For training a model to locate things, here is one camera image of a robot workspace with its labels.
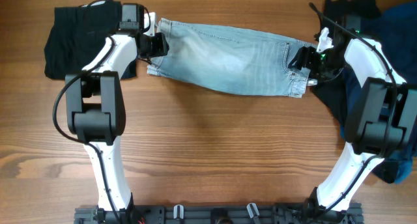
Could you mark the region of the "light blue denim shorts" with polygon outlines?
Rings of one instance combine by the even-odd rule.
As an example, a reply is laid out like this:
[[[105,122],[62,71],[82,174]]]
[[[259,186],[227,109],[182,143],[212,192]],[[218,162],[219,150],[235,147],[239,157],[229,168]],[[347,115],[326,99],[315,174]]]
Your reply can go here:
[[[169,44],[153,58],[150,75],[168,77],[214,91],[249,96],[300,98],[310,70],[290,62],[308,42],[288,36],[221,25],[161,19],[158,31]]]

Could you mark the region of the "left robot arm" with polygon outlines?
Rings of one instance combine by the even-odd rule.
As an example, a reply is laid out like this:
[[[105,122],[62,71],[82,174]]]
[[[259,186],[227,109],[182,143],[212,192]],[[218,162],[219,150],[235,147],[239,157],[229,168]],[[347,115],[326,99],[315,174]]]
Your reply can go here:
[[[89,155],[98,204],[91,210],[77,209],[75,223],[144,223],[135,207],[121,157],[121,135],[126,110],[120,79],[132,61],[150,63],[166,56],[169,45],[155,30],[156,16],[140,4],[122,5],[116,31],[108,35],[98,55],[78,74],[67,75],[57,99],[66,98],[71,135]]]

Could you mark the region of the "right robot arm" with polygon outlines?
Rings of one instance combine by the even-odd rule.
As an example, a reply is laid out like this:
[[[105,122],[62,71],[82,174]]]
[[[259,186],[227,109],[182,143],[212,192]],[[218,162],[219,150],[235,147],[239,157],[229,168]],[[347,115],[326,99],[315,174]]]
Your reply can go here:
[[[334,22],[315,35],[316,48],[302,48],[290,67],[317,70],[329,77],[335,68],[350,68],[360,92],[343,131],[345,147],[334,168],[301,209],[305,223],[339,223],[368,174],[394,152],[405,148],[416,120],[416,87],[398,75],[376,40]]]

